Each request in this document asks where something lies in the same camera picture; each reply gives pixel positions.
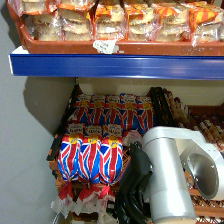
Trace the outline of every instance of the grey wall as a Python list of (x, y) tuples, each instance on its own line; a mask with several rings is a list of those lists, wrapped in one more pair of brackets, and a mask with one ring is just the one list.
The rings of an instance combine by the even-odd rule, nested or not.
[(5, 1), (0, 10), (0, 223), (52, 223), (46, 157), (74, 80), (13, 77), (8, 54), (19, 39)]

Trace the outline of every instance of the union jack packaging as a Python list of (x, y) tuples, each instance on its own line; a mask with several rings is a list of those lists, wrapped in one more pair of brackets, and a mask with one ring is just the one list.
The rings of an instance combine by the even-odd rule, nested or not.
[(121, 114), (124, 130), (138, 130), (138, 109), (136, 96), (121, 94)]
[(86, 94), (80, 94), (74, 105), (74, 112), (69, 117), (68, 121), (75, 124), (87, 124), (88, 121), (88, 110), (91, 96)]
[(107, 201), (114, 201), (114, 195), (110, 189), (117, 183), (122, 168), (122, 137), (120, 125), (109, 124), (105, 128), (104, 139), (100, 147), (100, 182), (105, 184), (102, 189), (98, 204), (100, 214), (106, 212)]
[(138, 96), (139, 132), (144, 135), (150, 128), (156, 126), (156, 116), (150, 97)]
[(104, 110), (104, 124), (121, 124), (120, 96), (107, 95)]
[(99, 150), (102, 141), (100, 126), (86, 127), (85, 136), (79, 153), (78, 180), (85, 184), (77, 199), (75, 213), (97, 212), (99, 189)]
[(80, 131), (80, 128), (77, 128), (76, 132), (73, 131), (72, 134), (65, 134), (63, 136), (59, 150), (57, 165), (65, 181), (65, 185), (60, 190), (55, 201), (52, 202), (51, 208), (57, 214), (62, 213), (65, 218), (69, 211), (74, 211), (76, 206), (73, 202), (71, 182), (78, 180), (78, 158), (82, 141), (83, 132)]
[(91, 125), (103, 125), (104, 122), (105, 96), (92, 95), (89, 105), (88, 123)]

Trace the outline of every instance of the packaged bread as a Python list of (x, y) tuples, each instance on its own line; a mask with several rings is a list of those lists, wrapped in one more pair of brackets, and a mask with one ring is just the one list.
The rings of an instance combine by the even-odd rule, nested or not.
[(88, 11), (95, 5), (94, 0), (57, 0), (58, 8), (68, 10)]
[(26, 19), (25, 24), (29, 34), (35, 40), (62, 40), (61, 22), (57, 11), (50, 14), (29, 16), (28, 19)]
[(65, 41), (89, 41), (92, 39), (90, 12), (60, 9)]
[(224, 10), (205, 1), (184, 4), (189, 8), (192, 45), (200, 42), (217, 42), (223, 39)]
[(9, 0), (8, 3), (18, 16), (51, 13), (57, 9), (56, 0)]
[(152, 4), (159, 16), (160, 28), (156, 41), (173, 42), (190, 38), (188, 8), (178, 3)]
[(131, 41), (154, 40), (157, 30), (157, 17), (153, 8), (143, 0), (126, 0), (124, 2), (127, 18), (127, 39)]
[(125, 38), (126, 20), (118, 0), (102, 0), (95, 13), (95, 39)]

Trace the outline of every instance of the blue shelf edge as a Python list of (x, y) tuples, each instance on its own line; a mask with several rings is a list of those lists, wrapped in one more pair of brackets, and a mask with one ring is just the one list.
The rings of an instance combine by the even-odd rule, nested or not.
[(14, 76), (224, 80), (224, 57), (20, 54), (9, 55)]

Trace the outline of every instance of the product display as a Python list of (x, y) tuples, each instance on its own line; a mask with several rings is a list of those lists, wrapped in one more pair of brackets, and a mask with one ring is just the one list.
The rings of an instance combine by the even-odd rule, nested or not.
[(125, 38), (126, 20), (118, 0), (99, 1), (95, 12), (95, 40)]

